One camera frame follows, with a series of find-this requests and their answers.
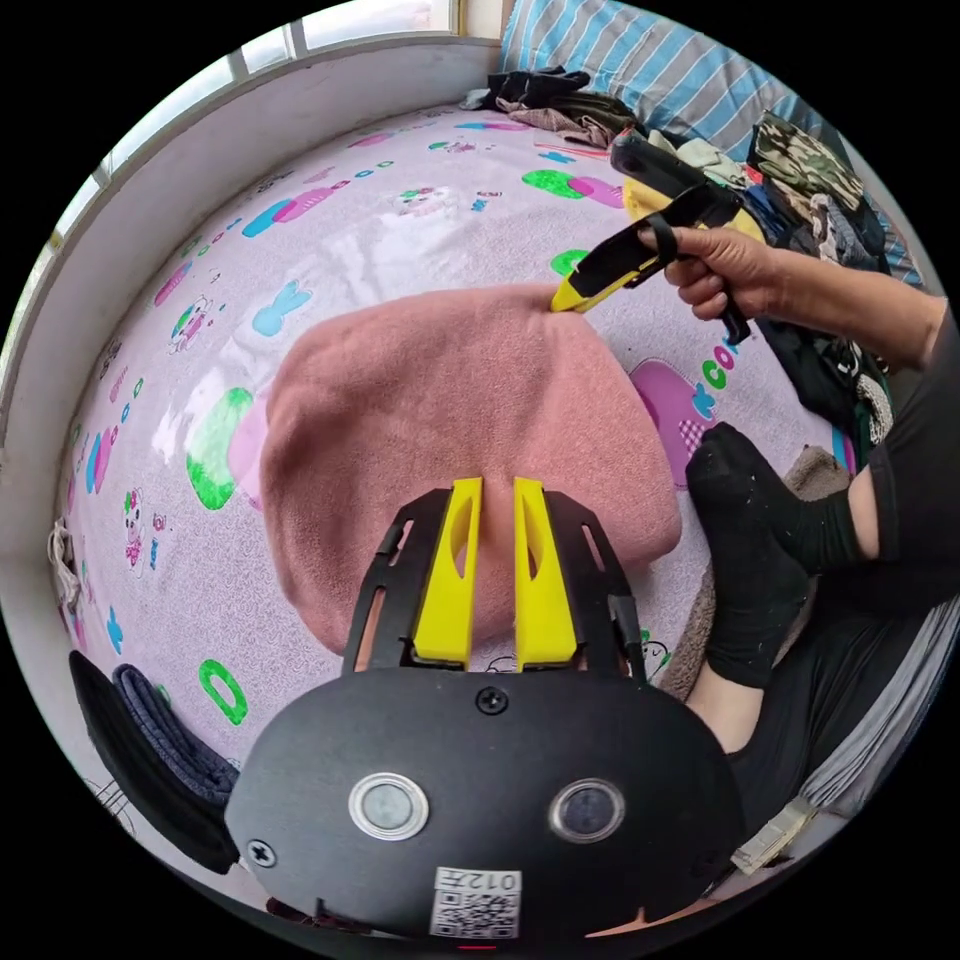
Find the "qr code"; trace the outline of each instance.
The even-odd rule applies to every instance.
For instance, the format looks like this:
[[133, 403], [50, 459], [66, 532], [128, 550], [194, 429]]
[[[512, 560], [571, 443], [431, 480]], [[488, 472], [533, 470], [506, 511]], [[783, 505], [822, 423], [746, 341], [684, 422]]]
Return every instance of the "qr code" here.
[[520, 935], [520, 894], [437, 890], [430, 933], [468, 940], [512, 940]]

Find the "white wall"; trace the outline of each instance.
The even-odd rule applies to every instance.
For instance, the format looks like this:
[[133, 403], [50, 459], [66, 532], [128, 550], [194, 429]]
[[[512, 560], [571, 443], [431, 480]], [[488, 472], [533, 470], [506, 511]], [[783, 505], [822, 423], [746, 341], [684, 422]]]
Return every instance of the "white wall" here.
[[[103, 345], [171, 250], [230, 197], [325, 140], [459, 100], [483, 85], [498, 52], [490, 41], [409, 35], [345, 45], [255, 77], [215, 109], [201, 104], [159, 149], [148, 144], [65, 237], [28, 308], [0, 441], [0, 609], [30, 692], [82, 777], [110, 780], [74, 694], [46, 537], [69, 421]], [[242, 868], [209, 873], [126, 812], [160, 859], [250, 905], [266, 902]]]

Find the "dark blue folded cloth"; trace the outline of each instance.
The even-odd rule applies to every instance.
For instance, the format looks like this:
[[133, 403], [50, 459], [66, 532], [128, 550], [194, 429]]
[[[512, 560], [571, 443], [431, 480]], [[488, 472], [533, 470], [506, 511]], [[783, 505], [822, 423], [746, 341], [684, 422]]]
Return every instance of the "dark blue folded cloth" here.
[[113, 683], [134, 723], [170, 772], [198, 797], [225, 807], [238, 771], [176, 718], [160, 691], [132, 664], [117, 667]]

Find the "hand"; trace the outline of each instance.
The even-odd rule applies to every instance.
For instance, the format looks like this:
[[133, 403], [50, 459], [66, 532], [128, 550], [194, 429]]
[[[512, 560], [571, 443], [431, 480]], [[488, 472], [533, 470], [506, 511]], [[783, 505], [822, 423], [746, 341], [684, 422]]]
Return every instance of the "hand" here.
[[[726, 228], [678, 227], [673, 234], [677, 251], [694, 259], [668, 264], [664, 276], [698, 320], [716, 320], [727, 308], [724, 284], [747, 319], [776, 312], [781, 280], [770, 247]], [[651, 235], [644, 231], [641, 239], [649, 244]]]

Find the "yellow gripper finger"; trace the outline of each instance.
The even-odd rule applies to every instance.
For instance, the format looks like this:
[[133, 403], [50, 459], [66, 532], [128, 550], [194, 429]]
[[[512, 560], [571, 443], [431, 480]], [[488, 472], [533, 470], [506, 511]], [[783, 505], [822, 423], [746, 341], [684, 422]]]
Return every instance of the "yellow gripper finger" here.
[[513, 502], [517, 669], [564, 666], [577, 640], [543, 484], [517, 477]]
[[413, 637], [418, 660], [469, 666], [482, 492], [481, 477], [453, 484]]
[[[642, 270], [655, 259], [655, 257], [651, 257], [650, 260], [643, 264], [640, 269]], [[606, 290], [597, 294], [595, 297], [584, 297], [582, 294], [577, 293], [573, 284], [570, 282], [570, 276], [573, 276], [573, 273], [571, 273], [570, 276], [568, 276], [563, 283], [560, 284], [557, 292], [553, 295], [553, 300], [550, 302], [550, 312], [586, 313], [588, 310], [592, 310], [598, 303], [606, 300], [607, 297], [613, 295], [618, 290], [622, 290], [634, 277], [637, 276], [638, 273], [639, 270], [631, 271], [617, 280], [616, 283], [613, 283], [607, 287]]]

